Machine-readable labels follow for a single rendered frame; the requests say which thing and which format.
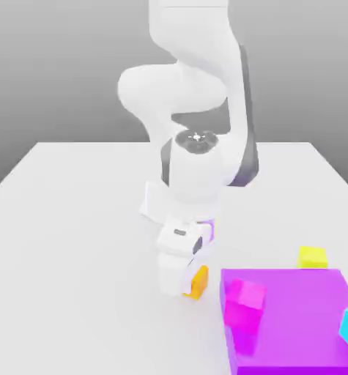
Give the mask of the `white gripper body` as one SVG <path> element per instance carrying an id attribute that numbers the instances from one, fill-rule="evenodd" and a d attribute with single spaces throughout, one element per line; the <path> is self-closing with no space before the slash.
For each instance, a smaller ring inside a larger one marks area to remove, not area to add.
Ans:
<path id="1" fill-rule="evenodd" d="M 160 253 L 158 255 L 160 290 L 170 296 L 190 294 L 192 280 L 198 270 L 199 262 L 195 259 Z"/>

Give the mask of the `small orange cube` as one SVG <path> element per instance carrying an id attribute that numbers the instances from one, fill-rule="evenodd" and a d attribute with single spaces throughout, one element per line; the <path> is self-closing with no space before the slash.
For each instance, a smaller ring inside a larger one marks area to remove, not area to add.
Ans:
<path id="1" fill-rule="evenodd" d="M 183 296 L 198 300 L 207 288 L 209 279 L 209 268 L 201 265 L 199 270 L 191 279 L 190 293 L 182 293 Z"/>

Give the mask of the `small magenta cube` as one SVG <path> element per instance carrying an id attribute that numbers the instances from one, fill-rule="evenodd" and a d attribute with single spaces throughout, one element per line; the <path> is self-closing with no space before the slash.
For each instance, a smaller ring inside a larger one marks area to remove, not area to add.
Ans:
<path id="1" fill-rule="evenodd" d="M 225 283 L 225 325 L 255 334 L 264 313 L 267 288 L 261 284 L 233 279 Z"/>

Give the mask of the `small yellow cube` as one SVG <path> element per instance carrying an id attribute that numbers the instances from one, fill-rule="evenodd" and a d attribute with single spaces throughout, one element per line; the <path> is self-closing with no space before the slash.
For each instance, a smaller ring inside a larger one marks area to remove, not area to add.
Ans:
<path id="1" fill-rule="evenodd" d="M 304 269 L 325 269 L 328 267 L 326 250 L 310 246 L 301 246 L 297 258 L 297 267 Z"/>

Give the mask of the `large purple box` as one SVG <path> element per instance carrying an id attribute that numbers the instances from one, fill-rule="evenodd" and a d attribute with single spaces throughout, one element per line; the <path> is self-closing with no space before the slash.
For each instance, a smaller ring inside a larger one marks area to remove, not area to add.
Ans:
<path id="1" fill-rule="evenodd" d="M 231 375 L 348 375 L 339 328 L 348 284 L 335 269 L 222 269 L 221 307 L 234 279 L 266 287 L 256 333 L 225 326 Z"/>

